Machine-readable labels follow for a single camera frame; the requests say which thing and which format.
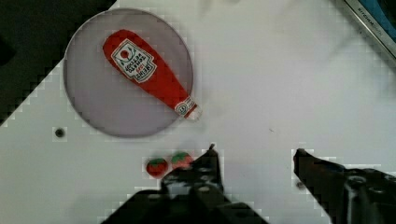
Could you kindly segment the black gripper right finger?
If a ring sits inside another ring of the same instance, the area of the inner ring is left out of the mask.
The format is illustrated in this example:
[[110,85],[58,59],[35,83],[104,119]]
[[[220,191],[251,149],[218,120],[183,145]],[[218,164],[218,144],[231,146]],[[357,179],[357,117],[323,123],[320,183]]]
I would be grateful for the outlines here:
[[352,168],[299,148],[294,173],[326,211],[332,224],[396,224],[396,182],[373,168]]

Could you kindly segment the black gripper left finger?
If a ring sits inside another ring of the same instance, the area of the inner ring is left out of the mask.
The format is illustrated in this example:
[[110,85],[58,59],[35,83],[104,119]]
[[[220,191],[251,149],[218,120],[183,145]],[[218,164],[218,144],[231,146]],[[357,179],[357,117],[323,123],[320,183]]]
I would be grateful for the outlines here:
[[102,224],[268,224],[246,203],[224,194],[219,154],[210,147],[187,167],[164,176],[158,190],[141,190]]

